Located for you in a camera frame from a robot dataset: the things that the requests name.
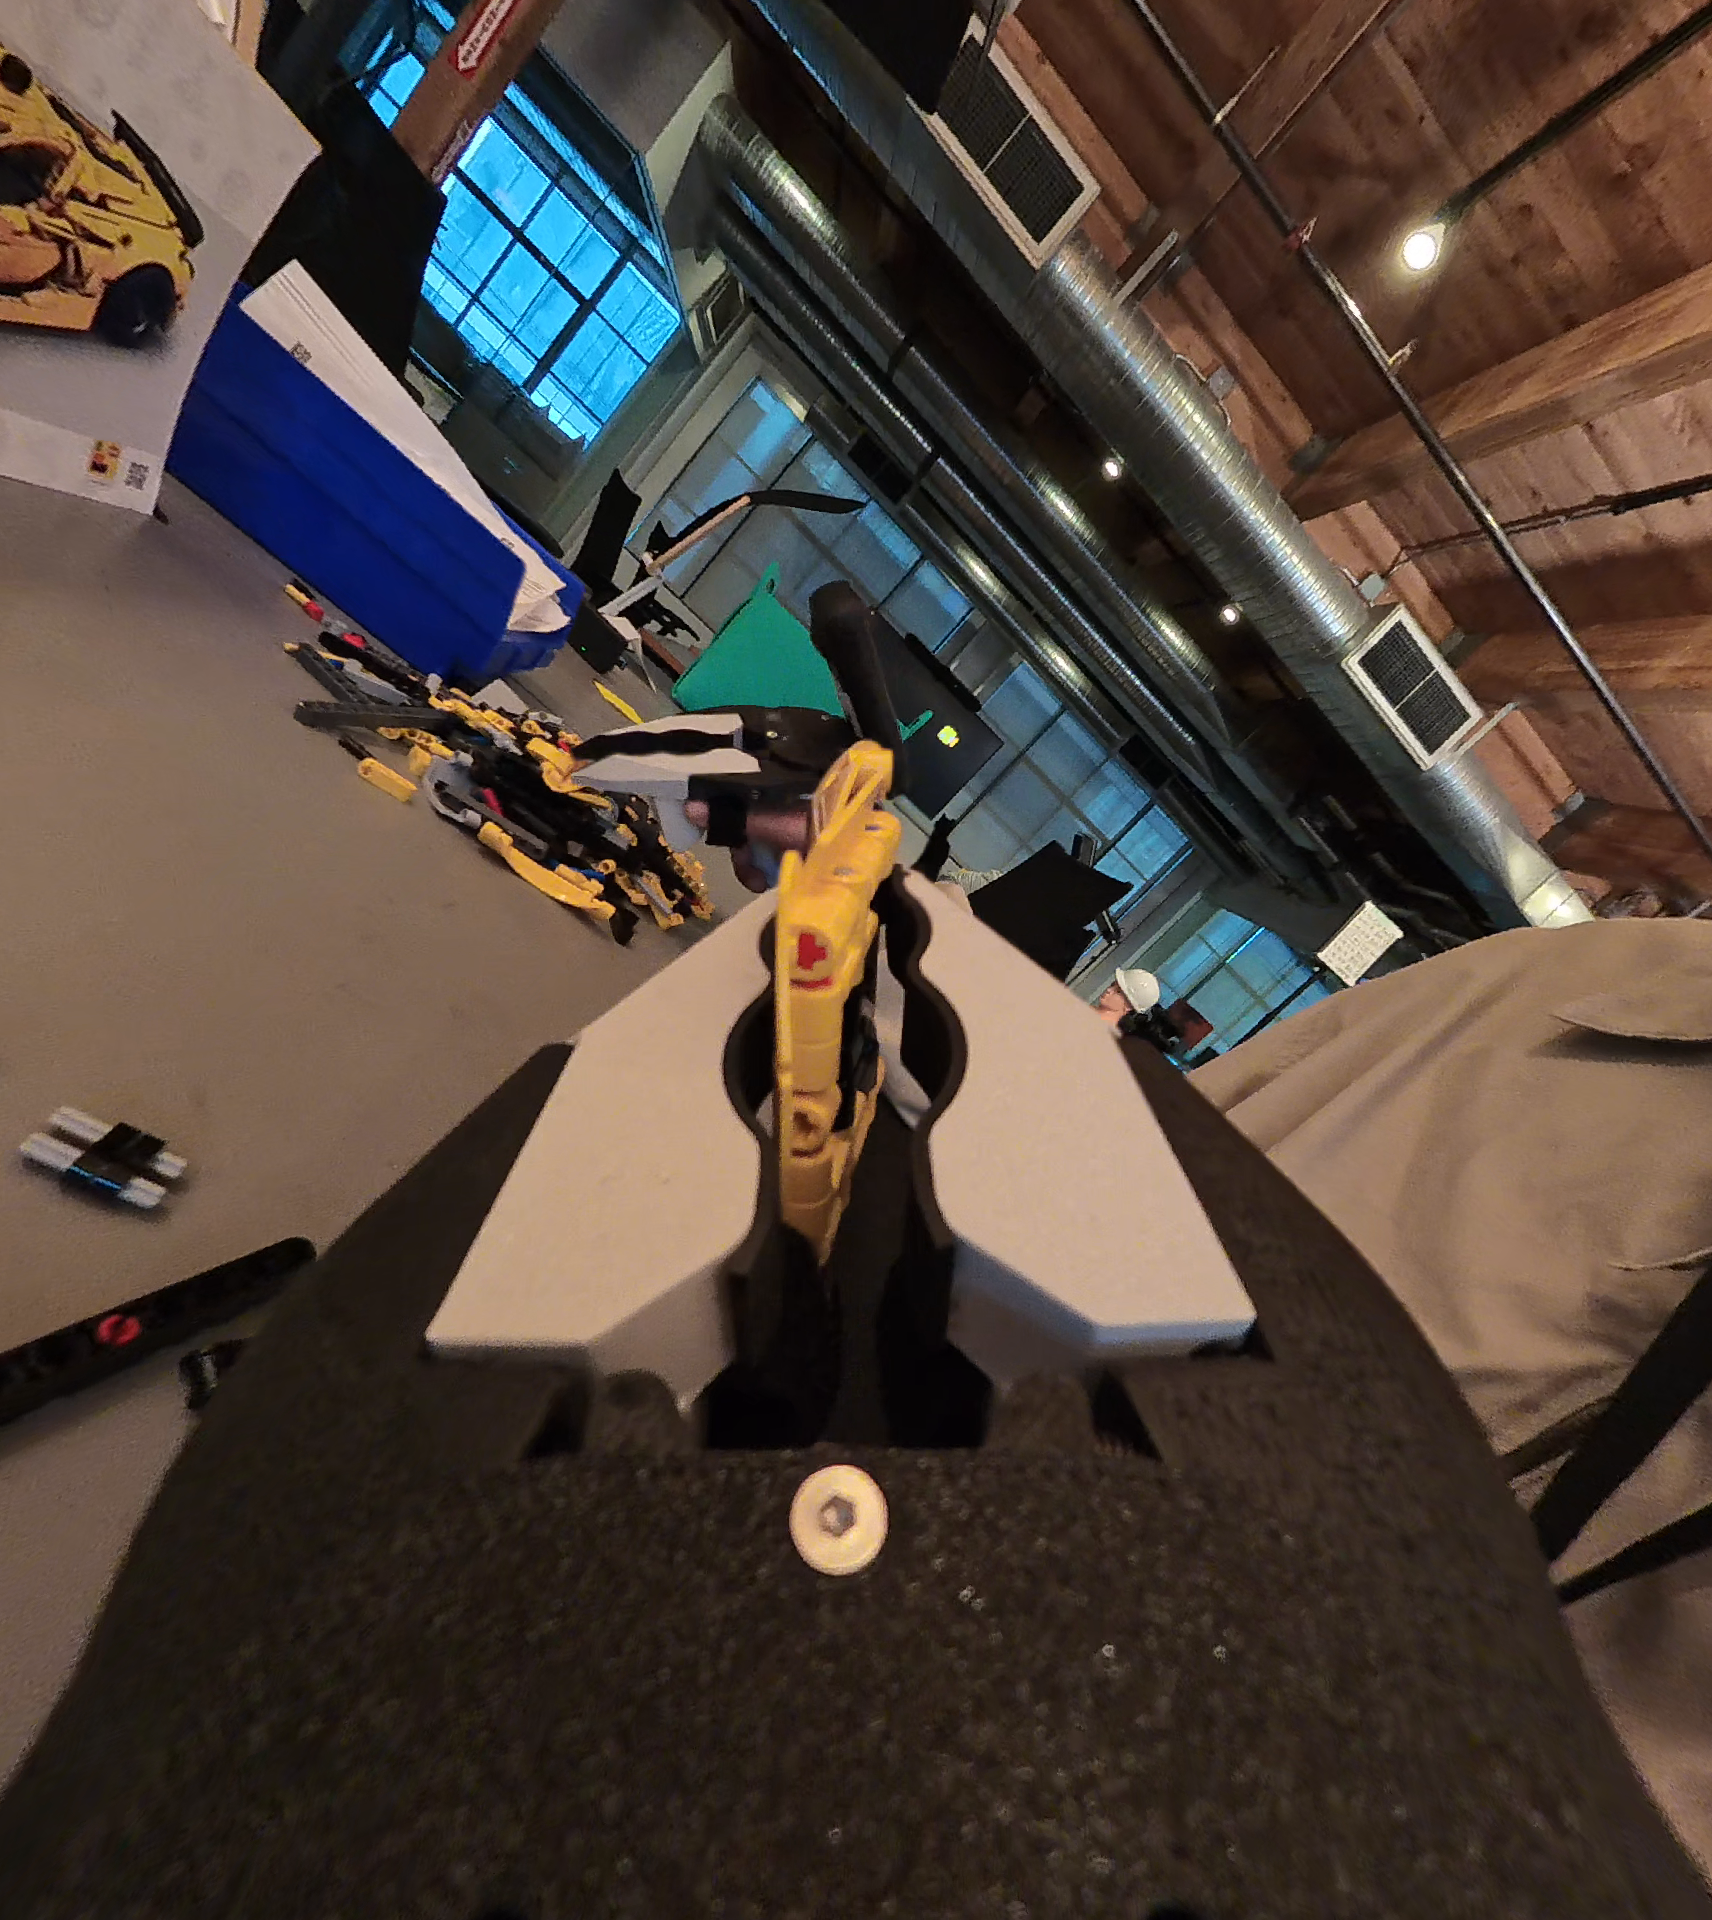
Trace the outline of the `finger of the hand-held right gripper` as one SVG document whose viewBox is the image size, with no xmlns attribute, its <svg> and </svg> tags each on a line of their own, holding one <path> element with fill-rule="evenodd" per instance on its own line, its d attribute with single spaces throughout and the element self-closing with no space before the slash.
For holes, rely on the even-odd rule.
<svg viewBox="0 0 1712 1920">
<path fill-rule="evenodd" d="M 582 736 L 573 757 L 707 757 L 744 748 L 738 712 L 672 715 Z"/>
<path fill-rule="evenodd" d="M 573 754 L 573 779 L 611 796 L 685 798 L 695 786 L 757 786 L 760 763 L 741 751 Z"/>
</svg>

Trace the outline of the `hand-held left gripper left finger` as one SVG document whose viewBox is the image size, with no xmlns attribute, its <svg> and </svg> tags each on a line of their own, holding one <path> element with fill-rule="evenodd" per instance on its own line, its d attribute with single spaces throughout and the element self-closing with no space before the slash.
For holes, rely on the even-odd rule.
<svg viewBox="0 0 1712 1920">
<path fill-rule="evenodd" d="M 781 1221 L 765 895 L 590 1022 L 425 1327 L 437 1360 L 716 1386 L 740 1428 L 830 1406 L 830 1286 Z"/>
</svg>

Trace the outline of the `yellow toy car hood assembly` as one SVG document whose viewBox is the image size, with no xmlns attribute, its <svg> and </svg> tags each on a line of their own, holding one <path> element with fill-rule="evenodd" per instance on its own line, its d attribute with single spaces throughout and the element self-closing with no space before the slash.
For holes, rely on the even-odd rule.
<svg viewBox="0 0 1712 1920">
<path fill-rule="evenodd" d="M 881 1098 L 873 974 L 902 825 L 891 754 L 853 742 L 811 796 L 805 852 L 781 857 L 772 921 L 772 1114 L 781 1223 L 833 1254 Z"/>
</svg>

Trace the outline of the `person's right hand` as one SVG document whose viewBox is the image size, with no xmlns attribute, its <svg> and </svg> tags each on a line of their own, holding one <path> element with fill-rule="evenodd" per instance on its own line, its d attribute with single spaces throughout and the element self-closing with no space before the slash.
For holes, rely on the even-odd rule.
<svg viewBox="0 0 1712 1920">
<path fill-rule="evenodd" d="M 701 848 L 724 852 L 735 883 L 751 897 L 767 895 L 783 861 L 792 852 L 803 857 L 813 845 L 813 805 L 805 796 L 753 807 L 733 794 L 688 798 L 679 814 Z"/>
</svg>

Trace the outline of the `green folded board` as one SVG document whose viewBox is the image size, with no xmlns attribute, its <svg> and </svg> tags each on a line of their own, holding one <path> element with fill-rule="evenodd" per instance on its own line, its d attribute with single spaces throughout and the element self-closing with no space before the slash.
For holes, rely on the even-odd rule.
<svg viewBox="0 0 1712 1920">
<path fill-rule="evenodd" d="M 839 683 L 807 626 L 783 607 L 779 578 L 779 567 L 769 564 L 676 678 L 672 700 L 679 710 L 798 709 L 845 716 Z"/>
</svg>

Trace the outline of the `pile of yellow black bricks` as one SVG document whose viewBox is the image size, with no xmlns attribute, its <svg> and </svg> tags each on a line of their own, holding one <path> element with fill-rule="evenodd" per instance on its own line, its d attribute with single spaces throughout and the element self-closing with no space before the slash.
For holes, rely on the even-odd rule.
<svg viewBox="0 0 1712 1920">
<path fill-rule="evenodd" d="M 320 690 L 292 716 L 343 752 L 363 786 L 425 805 L 617 948 L 640 925 L 674 932 L 713 919 L 699 861 L 669 845 L 654 803 L 587 781 L 580 736 L 557 716 L 411 669 L 331 618 L 303 582 L 283 595 L 313 625 L 285 656 Z"/>
</svg>

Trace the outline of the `white notice sheet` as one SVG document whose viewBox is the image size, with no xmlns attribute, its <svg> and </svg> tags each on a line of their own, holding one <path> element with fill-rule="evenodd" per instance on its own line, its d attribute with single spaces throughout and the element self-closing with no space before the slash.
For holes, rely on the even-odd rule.
<svg viewBox="0 0 1712 1920">
<path fill-rule="evenodd" d="M 1324 941 L 1324 947 L 1315 948 L 1314 960 L 1342 989 L 1351 989 L 1402 942 L 1403 931 L 1399 925 L 1380 905 L 1364 901 Z"/>
</svg>

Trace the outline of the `white paper sheets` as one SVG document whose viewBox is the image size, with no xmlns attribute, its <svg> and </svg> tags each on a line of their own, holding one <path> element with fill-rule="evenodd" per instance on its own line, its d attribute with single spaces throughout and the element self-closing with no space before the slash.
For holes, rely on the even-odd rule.
<svg viewBox="0 0 1712 1920">
<path fill-rule="evenodd" d="M 560 568 L 497 513 L 411 388 L 368 348 L 316 279 L 292 261 L 245 292 L 240 313 L 516 558 L 520 578 L 503 630 L 561 637 L 573 616 L 563 609 Z"/>
</svg>

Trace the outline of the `large paned window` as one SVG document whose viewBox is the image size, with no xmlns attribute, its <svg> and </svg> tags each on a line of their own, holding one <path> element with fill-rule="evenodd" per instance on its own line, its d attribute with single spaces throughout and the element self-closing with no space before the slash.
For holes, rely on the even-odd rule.
<svg viewBox="0 0 1712 1920">
<path fill-rule="evenodd" d="M 641 157 L 533 53 L 437 190 L 408 368 L 511 441 L 582 454 L 689 339 Z"/>
</svg>

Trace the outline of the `black connector white axles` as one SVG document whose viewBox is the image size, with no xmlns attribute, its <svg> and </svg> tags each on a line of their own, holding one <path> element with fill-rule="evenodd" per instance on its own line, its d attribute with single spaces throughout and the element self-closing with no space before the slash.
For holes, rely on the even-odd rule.
<svg viewBox="0 0 1712 1920">
<path fill-rule="evenodd" d="M 63 1189 L 143 1215 L 159 1211 L 188 1175 L 188 1162 L 159 1137 L 76 1107 L 55 1109 L 19 1143 L 17 1157 Z"/>
</svg>

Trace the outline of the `white vent grille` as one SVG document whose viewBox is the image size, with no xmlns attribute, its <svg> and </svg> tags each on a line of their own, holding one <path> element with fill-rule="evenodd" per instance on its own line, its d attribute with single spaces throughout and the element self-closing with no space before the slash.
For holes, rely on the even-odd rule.
<svg viewBox="0 0 1712 1920">
<path fill-rule="evenodd" d="M 921 118 L 1032 271 L 1082 231 L 1098 178 L 982 16 L 966 23 L 935 109 Z"/>
<path fill-rule="evenodd" d="M 1421 770 L 1449 761 L 1483 725 L 1483 706 L 1403 607 L 1385 609 L 1342 656 L 1342 669 Z"/>
</svg>

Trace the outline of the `black beam with red pins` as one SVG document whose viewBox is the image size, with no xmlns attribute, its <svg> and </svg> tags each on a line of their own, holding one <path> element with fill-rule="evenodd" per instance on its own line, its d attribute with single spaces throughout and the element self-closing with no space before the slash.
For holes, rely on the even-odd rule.
<svg viewBox="0 0 1712 1920">
<path fill-rule="evenodd" d="M 316 1256 L 282 1239 L 4 1351 L 0 1428 L 267 1306 Z"/>
</svg>

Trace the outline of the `black standing panel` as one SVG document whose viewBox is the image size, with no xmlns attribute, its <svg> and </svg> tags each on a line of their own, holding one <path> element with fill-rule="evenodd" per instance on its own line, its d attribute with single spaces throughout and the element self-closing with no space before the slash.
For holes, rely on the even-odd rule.
<svg viewBox="0 0 1712 1920">
<path fill-rule="evenodd" d="M 403 376 L 443 194 L 348 78 L 324 89 L 303 126 L 317 140 L 317 157 L 292 184 L 238 283 L 255 291 L 299 265 L 378 362 Z"/>
</svg>

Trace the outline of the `instruction booklet car picture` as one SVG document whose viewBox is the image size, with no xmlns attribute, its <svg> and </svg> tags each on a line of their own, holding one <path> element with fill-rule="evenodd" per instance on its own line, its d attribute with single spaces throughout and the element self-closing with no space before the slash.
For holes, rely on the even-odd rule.
<svg viewBox="0 0 1712 1920">
<path fill-rule="evenodd" d="M 211 334 L 317 154 L 269 5 L 0 3 L 0 477 L 147 517 Z"/>
</svg>

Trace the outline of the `wooden post red sign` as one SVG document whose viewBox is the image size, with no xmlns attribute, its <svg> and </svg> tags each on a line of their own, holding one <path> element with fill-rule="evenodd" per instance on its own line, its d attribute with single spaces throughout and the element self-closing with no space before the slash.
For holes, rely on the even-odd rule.
<svg viewBox="0 0 1712 1920">
<path fill-rule="evenodd" d="M 402 103 L 390 132 L 439 187 L 538 53 L 561 3 L 470 3 Z"/>
</svg>

